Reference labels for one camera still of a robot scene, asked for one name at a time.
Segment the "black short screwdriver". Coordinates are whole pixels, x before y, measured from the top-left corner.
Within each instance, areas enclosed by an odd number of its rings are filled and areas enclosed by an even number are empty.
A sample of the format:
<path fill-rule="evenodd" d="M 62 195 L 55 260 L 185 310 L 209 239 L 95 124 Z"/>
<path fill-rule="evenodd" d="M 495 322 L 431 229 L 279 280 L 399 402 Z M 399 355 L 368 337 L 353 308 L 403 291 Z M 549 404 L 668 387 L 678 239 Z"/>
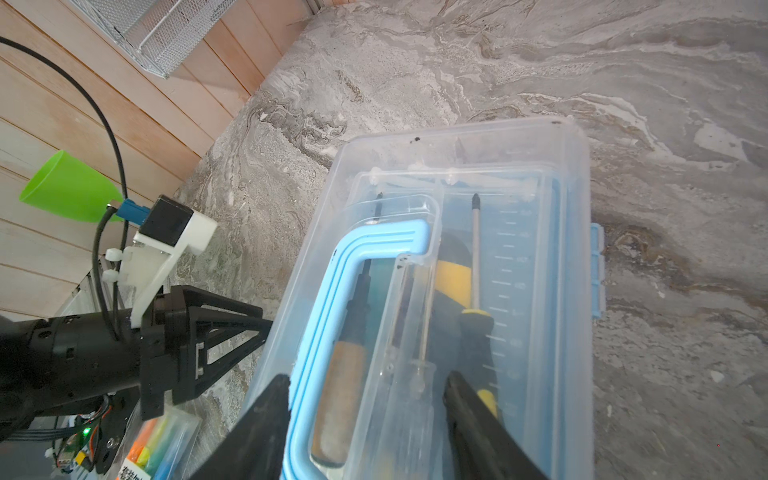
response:
<path fill-rule="evenodd" d="M 470 306 L 459 317 L 461 327 L 463 374 L 474 388 L 481 401 L 498 419 L 497 372 L 491 351 L 493 317 L 481 308 L 480 247 L 481 247 L 481 199 L 477 193 L 472 196 L 472 243 L 471 243 L 471 293 Z"/>

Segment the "clear handled screwdriver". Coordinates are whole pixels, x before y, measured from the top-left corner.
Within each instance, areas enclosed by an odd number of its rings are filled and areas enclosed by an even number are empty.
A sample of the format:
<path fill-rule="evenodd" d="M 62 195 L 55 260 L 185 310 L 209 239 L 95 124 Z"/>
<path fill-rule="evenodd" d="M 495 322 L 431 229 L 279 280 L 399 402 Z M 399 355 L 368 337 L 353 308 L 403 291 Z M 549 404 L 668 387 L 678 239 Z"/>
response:
<path fill-rule="evenodd" d="M 426 305 L 430 269 L 410 269 L 408 304 L 402 316 L 402 336 L 391 403 L 386 417 L 386 434 L 381 440 L 381 472 L 386 479 L 426 479 L 432 450 L 435 365 L 422 351 L 426 340 L 424 323 L 429 319 Z"/>

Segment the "yellow black utility knife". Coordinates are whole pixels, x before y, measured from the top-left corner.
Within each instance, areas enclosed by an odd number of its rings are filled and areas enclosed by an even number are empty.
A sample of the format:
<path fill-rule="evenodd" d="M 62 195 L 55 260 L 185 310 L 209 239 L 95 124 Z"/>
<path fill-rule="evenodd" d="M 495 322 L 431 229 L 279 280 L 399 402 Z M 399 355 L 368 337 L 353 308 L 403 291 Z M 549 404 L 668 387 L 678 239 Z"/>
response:
<path fill-rule="evenodd" d="M 435 367 L 432 375 L 434 418 L 444 423 L 443 394 L 452 371 L 462 372 L 462 332 L 459 317 L 470 305 L 471 253 L 466 238 L 444 230 L 437 257 L 436 278 L 426 336 L 425 361 Z"/>

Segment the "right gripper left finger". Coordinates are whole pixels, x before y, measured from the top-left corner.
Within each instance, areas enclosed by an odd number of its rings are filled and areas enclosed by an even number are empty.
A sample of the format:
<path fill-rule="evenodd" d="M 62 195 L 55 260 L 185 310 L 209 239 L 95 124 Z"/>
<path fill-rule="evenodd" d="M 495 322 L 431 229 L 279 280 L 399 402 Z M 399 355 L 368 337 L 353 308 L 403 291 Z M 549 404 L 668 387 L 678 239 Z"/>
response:
<path fill-rule="evenodd" d="M 287 431 L 290 379 L 276 375 L 191 479 L 279 479 Z"/>

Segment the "blue plastic tool box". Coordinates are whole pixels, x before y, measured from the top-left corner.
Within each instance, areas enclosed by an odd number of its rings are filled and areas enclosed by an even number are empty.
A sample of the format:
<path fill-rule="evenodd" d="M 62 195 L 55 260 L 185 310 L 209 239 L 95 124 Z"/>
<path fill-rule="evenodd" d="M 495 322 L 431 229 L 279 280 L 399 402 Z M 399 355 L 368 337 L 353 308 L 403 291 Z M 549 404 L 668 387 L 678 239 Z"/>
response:
<path fill-rule="evenodd" d="M 247 399 L 283 479 L 590 479 L 604 234 L 587 138 L 535 117 L 338 152 Z"/>

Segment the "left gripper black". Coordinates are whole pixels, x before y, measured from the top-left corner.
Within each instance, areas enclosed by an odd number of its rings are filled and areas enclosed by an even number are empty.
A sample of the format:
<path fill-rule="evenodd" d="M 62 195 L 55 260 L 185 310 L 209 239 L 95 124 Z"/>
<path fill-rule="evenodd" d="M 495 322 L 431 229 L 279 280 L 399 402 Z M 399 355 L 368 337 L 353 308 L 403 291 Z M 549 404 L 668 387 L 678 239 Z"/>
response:
<path fill-rule="evenodd" d="M 263 309 L 192 286 L 158 294 L 140 327 L 140 409 L 144 420 L 164 414 L 165 394 L 180 405 L 198 398 L 267 340 L 273 322 Z M 252 336 L 211 362 L 208 353 Z"/>

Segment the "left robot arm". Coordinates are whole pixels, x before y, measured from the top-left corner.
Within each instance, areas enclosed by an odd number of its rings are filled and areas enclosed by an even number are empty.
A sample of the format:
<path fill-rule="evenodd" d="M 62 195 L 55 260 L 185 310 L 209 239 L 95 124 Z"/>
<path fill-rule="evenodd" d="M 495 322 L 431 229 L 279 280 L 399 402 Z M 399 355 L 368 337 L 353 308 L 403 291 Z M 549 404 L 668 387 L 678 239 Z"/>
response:
<path fill-rule="evenodd" d="M 46 441 L 72 429 L 32 430 L 42 416 L 106 413 L 107 394 L 138 388 L 142 417 L 200 397 L 267 340 L 261 308 L 192 286 L 158 294 L 138 328 L 117 313 L 113 334 L 100 312 L 1 320 L 1 438 Z"/>

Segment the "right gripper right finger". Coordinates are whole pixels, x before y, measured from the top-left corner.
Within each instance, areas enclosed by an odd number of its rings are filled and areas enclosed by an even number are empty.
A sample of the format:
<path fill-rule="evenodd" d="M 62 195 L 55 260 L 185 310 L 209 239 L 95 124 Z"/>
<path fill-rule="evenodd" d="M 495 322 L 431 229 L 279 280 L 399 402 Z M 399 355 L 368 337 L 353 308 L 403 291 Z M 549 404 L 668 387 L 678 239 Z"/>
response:
<path fill-rule="evenodd" d="M 447 376 L 443 402 L 456 479 L 547 479 L 460 372 Z"/>

